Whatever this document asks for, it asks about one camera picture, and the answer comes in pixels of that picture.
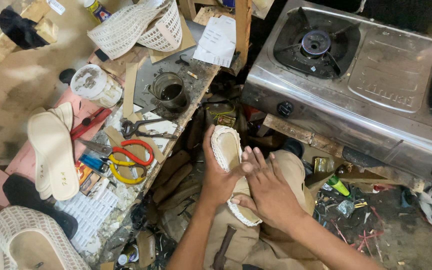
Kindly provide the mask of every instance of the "stove knob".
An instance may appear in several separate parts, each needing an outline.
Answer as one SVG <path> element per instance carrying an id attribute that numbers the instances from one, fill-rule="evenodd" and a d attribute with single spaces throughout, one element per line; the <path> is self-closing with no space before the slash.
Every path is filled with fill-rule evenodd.
<path id="1" fill-rule="evenodd" d="M 277 105 L 276 111 L 282 117 L 287 118 L 293 112 L 293 104 L 289 101 L 283 101 Z"/>

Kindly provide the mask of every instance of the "stove burner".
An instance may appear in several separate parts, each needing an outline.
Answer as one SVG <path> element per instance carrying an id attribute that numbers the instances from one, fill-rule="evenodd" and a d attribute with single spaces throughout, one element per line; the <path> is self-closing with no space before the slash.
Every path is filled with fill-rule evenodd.
<path id="1" fill-rule="evenodd" d="M 328 51 L 331 46 L 331 39 L 325 31 L 313 30 L 304 35 L 301 45 L 301 52 L 312 58 Z"/>
<path id="2" fill-rule="evenodd" d="M 274 58 L 288 68 L 322 79 L 345 74 L 360 42 L 359 24 L 301 7 L 287 14 L 274 44 Z"/>

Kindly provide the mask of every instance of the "green bottle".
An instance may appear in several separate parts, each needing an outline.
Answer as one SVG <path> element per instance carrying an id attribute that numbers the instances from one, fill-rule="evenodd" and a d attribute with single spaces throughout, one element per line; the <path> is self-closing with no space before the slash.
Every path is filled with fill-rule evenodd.
<path id="1" fill-rule="evenodd" d="M 348 189 L 343 185 L 343 182 L 339 180 L 338 176 L 333 175 L 329 180 L 326 182 L 328 185 L 335 188 L 337 191 L 339 191 L 342 195 L 351 198 L 351 194 L 348 191 Z"/>

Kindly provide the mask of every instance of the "khaki pants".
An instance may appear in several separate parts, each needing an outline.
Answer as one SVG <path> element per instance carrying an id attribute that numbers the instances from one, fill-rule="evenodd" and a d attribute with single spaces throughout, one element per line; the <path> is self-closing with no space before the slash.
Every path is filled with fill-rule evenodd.
<path id="1" fill-rule="evenodd" d="M 304 167 L 301 160 L 285 150 L 278 150 L 274 155 L 297 201 L 304 211 L 312 215 L 315 200 L 304 186 Z M 224 204 L 217 209 L 209 232 L 208 245 L 204 254 L 205 270 L 212 269 L 211 265 L 216 252 L 221 247 L 228 225 L 237 231 L 225 254 L 226 270 L 242 269 L 243 264 L 250 264 L 264 270 L 323 269 L 321 261 L 284 232 L 264 222 L 258 226 L 248 227 L 232 214 L 227 204 Z"/>

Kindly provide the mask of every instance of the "black shoe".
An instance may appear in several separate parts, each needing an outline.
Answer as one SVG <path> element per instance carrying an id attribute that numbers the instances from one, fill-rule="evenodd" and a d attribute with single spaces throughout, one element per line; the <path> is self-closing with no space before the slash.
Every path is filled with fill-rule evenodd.
<path id="1" fill-rule="evenodd" d="M 304 154 L 304 145 L 302 142 L 298 141 L 294 138 L 287 138 L 281 147 L 281 150 L 286 150 L 288 152 L 293 153 L 299 159 L 303 157 Z"/>
<path id="2" fill-rule="evenodd" d="M 58 211 L 41 200 L 31 180 L 13 173 L 4 182 L 3 192 L 11 205 L 23 206 L 46 214 L 59 224 L 69 240 L 75 236 L 78 221 L 68 213 Z"/>

